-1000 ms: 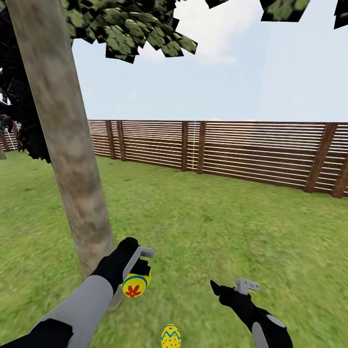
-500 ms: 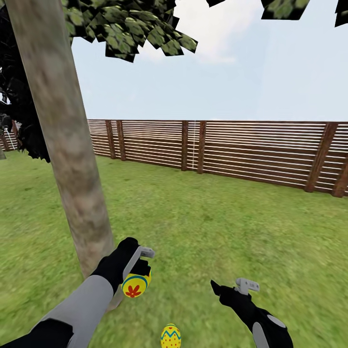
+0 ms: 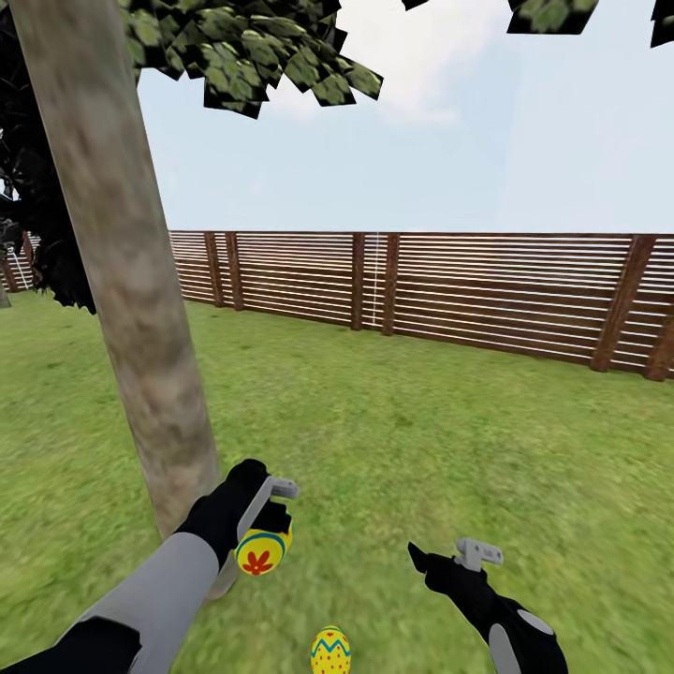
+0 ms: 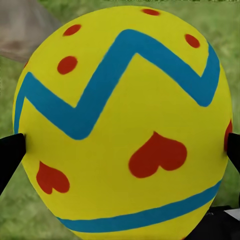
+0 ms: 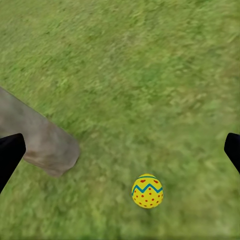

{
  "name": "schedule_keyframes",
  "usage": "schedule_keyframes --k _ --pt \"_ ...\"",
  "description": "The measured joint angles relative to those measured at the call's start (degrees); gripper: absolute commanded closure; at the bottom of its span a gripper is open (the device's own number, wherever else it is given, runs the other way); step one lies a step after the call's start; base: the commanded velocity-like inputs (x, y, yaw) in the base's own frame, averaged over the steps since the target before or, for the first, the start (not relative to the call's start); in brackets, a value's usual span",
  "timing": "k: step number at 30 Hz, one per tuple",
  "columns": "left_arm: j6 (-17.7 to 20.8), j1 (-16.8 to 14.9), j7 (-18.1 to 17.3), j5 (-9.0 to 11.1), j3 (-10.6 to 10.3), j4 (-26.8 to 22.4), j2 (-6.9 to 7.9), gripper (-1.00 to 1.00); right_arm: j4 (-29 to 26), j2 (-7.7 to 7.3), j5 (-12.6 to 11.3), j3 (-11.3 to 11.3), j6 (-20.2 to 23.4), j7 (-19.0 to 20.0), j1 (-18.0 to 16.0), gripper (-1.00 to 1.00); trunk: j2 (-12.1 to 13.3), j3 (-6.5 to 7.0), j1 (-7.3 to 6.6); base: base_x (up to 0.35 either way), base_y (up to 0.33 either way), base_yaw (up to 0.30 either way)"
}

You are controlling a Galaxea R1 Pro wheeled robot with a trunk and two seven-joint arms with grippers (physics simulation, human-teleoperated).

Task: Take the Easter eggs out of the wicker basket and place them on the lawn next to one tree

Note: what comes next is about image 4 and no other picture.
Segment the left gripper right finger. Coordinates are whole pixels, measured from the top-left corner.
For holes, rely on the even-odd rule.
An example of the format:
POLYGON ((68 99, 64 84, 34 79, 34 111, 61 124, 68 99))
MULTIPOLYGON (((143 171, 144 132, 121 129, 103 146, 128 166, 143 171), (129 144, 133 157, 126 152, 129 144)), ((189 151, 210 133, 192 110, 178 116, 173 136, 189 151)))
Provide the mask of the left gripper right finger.
POLYGON ((240 135, 229 133, 227 142, 227 155, 240 173, 240 135))

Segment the easter egg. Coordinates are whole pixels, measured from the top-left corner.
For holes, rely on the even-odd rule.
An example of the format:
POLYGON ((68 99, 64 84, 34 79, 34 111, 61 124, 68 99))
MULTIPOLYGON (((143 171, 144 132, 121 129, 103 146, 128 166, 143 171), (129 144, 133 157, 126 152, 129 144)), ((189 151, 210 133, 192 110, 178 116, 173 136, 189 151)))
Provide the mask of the easter egg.
POLYGON ((223 180, 233 111, 225 71, 195 27, 125 5, 40 44, 12 122, 31 184, 82 240, 183 240, 223 180))

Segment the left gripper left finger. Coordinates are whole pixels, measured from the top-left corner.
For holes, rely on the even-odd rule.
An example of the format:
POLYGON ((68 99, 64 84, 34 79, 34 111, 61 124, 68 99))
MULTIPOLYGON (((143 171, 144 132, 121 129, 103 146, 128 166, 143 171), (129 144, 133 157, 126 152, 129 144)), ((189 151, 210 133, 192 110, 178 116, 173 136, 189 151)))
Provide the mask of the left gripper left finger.
POLYGON ((0 195, 26 153, 22 133, 0 139, 0 195))

